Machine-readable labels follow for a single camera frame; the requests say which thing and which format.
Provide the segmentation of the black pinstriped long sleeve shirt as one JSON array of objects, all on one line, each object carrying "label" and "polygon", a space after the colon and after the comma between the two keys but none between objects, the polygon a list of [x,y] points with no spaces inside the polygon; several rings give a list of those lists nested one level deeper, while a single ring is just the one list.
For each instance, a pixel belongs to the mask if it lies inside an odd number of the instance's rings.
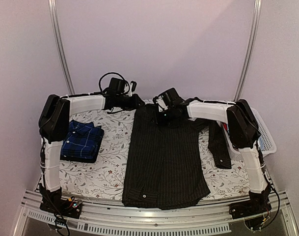
[{"label": "black pinstriped long sleeve shirt", "polygon": [[209,130],[208,150],[216,167],[231,169],[224,134],[214,120],[154,122],[156,108],[136,110],[124,178],[127,207],[176,209],[196,205],[210,193],[202,171],[199,134]]}]

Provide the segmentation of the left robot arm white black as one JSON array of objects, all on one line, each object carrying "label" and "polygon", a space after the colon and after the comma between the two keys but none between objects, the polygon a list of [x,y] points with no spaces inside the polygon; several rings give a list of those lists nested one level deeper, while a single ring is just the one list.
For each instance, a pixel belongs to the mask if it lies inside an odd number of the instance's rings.
[{"label": "left robot arm white black", "polygon": [[99,92],[58,96],[51,94],[41,113],[38,126],[41,136],[42,186],[49,192],[60,191],[59,162],[63,140],[68,133],[70,117],[94,110],[134,110],[142,102],[135,93],[137,83],[128,82],[114,73],[109,86]]}]

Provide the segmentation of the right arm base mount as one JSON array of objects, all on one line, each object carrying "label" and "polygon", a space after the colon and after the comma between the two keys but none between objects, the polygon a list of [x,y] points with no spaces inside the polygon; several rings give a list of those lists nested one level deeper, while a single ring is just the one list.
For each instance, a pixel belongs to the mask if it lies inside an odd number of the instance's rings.
[{"label": "right arm base mount", "polygon": [[233,219],[238,219],[270,211],[272,207],[269,194],[269,189],[264,190],[262,193],[249,191],[249,200],[230,204],[229,214],[232,215]]}]

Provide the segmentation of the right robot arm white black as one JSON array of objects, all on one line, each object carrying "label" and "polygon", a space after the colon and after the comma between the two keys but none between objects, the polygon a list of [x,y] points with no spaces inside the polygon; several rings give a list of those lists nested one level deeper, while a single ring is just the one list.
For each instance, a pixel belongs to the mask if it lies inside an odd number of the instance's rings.
[{"label": "right robot arm white black", "polygon": [[263,197],[267,197],[272,188],[266,177],[266,164],[259,145],[259,126],[246,100],[223,102],[198,97],[184,100],[175,88],[170,88],[155,96],[153,102],[157,107],[157,124],[189,118],[226,124],[229,140],[241,154],[249,177],[249,194],[252,199],[247,202],[246,210],[249,214],[257,214],[264,208]]}]

